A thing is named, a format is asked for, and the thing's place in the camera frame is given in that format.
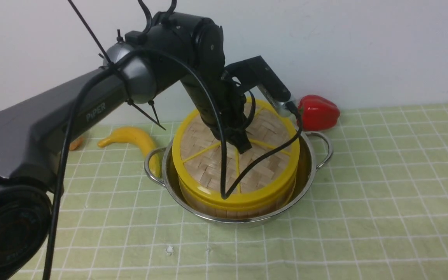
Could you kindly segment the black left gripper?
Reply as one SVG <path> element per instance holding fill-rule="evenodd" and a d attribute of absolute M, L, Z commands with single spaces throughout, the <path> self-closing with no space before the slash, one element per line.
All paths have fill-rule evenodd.
<path fill-rule="evenodd" d="M 204 81 L 210 96 L 213 98 L 215 108 L 220 115 L 222 128 L 226 140 L 232 140 L 232 145 L 239 154 L 244 154 L 252 148 L 251 142 L 244 129 L 247 117 L 244 114 L 245 97 L 243 94 L 235 92 L 231 82 L 223 81 L 224 70 L 217 72 L 199 72 L 199 76 Z M 194 103 L 201 120 L 213 133 L 213 136 L 220 140 L 222 137 L 217 127 L 217 119 L 214 111 L 200 83 L 189 72 L 185 72 L 180 79 L 190 99 Z"/>

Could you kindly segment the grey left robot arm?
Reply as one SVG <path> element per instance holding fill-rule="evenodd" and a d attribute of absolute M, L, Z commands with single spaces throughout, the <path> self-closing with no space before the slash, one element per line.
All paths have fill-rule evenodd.
<path fill-rule="evenodd" d="M 158 12 L 143 32 L 119 36 L 104 65 L 0 111 L 0 280 L 49 238 L 50 263 L 65 149 L 122 103 L 141 104 L 180 81 L 213 135 L 251 148 L 244 97 L 223 78 L 222 27 L 206 17 Z"/>

